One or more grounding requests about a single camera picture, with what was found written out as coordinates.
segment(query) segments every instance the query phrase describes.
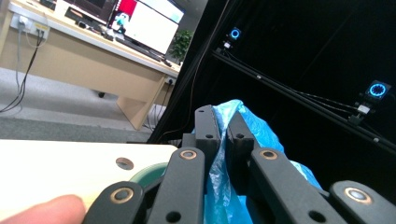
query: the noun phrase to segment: wooden desk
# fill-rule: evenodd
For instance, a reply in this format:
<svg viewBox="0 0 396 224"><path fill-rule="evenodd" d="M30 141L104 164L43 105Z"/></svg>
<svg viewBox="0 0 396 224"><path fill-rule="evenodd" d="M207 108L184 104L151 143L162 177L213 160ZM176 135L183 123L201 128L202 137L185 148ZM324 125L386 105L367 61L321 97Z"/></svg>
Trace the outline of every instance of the wooden desk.
<svg viewBox="0 0 396 224"><path fill-rule="evenodd" d="M46 24L50 27L49 38L39 48L30 74L118 95L117 104L137 130L163 91L165 79L177 77L177 65L170 68L116 41L81 29L74 21L54 14L35 0L5 0L0 11L0 66L16 67L18 31L9 28L14 13ZM35 37L28 36L35 43ZM27 70L33 52L23 34L20 71Z"/></svg>
<svg viewBox="0 0 396 224"><path fill-rule="evenodd" d="M0 220L65 194L88 209L103 189L129 181L153 164L169 162L177 149L166 145L0 140ZM129 159L123 170L118 158Z"/></svg>

